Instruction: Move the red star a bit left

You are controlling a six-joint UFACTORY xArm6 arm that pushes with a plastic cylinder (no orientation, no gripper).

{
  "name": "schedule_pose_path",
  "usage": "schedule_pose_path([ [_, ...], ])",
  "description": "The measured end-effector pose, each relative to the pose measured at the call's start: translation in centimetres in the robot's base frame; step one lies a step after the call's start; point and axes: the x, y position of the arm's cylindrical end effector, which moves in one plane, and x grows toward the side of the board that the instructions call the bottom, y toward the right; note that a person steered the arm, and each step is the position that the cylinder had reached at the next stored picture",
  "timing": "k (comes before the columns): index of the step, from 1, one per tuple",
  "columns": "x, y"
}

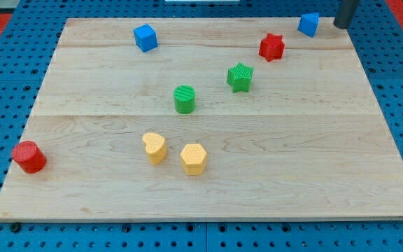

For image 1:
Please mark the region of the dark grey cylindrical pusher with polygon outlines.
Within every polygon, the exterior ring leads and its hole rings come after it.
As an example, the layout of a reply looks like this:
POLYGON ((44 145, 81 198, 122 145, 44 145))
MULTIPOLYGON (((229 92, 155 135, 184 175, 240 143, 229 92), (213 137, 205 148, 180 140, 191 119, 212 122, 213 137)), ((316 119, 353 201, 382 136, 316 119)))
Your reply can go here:
POLYGON ((360 0, 341 0, 333 25, 339 29, 347 29, 352 22, 359 3, 360 0))

